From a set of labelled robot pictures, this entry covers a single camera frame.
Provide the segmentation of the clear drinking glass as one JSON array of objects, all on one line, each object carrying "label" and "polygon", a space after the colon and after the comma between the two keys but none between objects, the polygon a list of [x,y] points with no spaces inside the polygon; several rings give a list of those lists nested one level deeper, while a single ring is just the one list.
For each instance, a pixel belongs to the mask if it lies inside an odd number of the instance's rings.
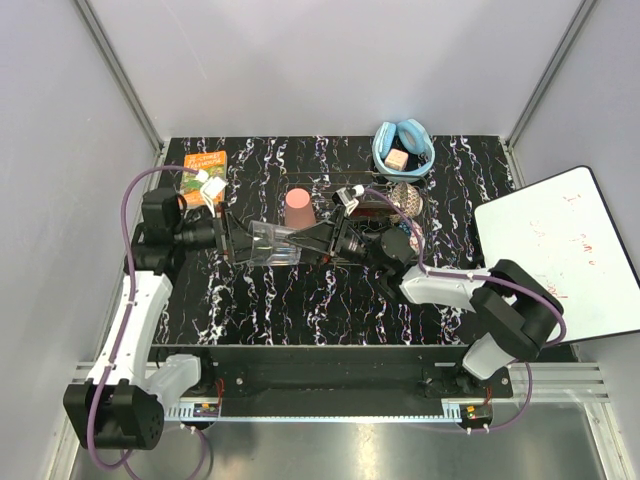
[{"label": "clear drinking glass", "polygon": [[295,232],[285,226],[251,221],[249,232],[252,239],[249,263],[256,267],[297,265],[301,249],[290,243],[287,237]]}]

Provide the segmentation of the pink plastic cup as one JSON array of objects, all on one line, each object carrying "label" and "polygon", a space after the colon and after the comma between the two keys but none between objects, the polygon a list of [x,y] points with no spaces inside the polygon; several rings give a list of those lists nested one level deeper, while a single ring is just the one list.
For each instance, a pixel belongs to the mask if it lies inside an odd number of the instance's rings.
[{"label": "pink plastic cup", "polygon": [[285,226],[293,229],[308,228],[316,223],[310,194],[294,188],[285,196]]}]

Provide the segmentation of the red floral plate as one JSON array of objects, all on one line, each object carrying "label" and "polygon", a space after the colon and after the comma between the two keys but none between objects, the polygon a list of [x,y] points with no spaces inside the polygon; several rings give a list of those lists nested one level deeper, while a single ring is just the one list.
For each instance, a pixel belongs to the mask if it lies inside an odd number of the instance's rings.
[{"label": "red floral plate", "polygon": [[383,221],[396,212],[387,204],[365,202],[360,203],[350,214],[353,221]]}]

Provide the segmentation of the blue triangle patterned bowl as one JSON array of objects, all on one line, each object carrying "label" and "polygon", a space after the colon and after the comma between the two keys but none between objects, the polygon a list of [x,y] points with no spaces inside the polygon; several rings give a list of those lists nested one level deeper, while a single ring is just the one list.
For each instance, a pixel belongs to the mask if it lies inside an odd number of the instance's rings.
[{"label": "blue triangle patterned bowl", "polygon": [[410,223],[405,221],[400,222],[398,227],[407,234],[409,237],[409,245],[413,251],[418,254],[420,249],[425,246],[424,234],[421,226],[415,220],[411,220]]}]

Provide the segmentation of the brown floral patterned bowl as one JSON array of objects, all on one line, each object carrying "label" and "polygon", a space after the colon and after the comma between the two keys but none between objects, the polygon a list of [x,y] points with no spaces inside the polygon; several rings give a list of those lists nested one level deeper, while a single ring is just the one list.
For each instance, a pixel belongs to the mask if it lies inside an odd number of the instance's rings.
[{"label": "brown floral patterned bowl", "polygon": [[390,200],[409,218],[418,217],[424,208],[424,201],[418,189],[406,182],[394,186]]}]

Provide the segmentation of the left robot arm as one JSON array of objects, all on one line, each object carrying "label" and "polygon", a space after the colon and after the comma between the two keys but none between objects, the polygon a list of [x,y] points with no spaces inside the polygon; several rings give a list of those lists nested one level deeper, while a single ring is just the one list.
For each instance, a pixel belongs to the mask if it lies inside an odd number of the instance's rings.
[{"label": "left robot arm", "polygon": [[169,356],[154,373],[147,360],[154,333],[190,251],[228,254],[242,229],[225,217],[214,179],[199,189],[205,211],[187,214],[185,198],[159,188],[144,194],[142,219],[124,238],[122,295],[103,349],[87,378],[67,386],[63,406],[83,448],[151,450],[164,416],[188,390],[196,396],[215,386],[216,372],[189,354]]}]

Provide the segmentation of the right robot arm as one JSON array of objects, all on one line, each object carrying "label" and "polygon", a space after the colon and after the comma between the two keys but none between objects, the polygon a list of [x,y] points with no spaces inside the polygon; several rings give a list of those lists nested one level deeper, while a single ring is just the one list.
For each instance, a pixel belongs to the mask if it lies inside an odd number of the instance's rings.
[{"label": "right robot arm", "polygon": [[499,369],[535,360],[566,334],[562,305],[511,260],[489,269],[428,267],[420,263],[405,230],[392,226],[377,236],[363,235],[341,212],[285,239],[300,249],[304,263],[339,258],[367,267],[377,273],[378,290],[390,301],[474,313],[484,334],[454,371],[455,387],[463,395],[480,394]]}]

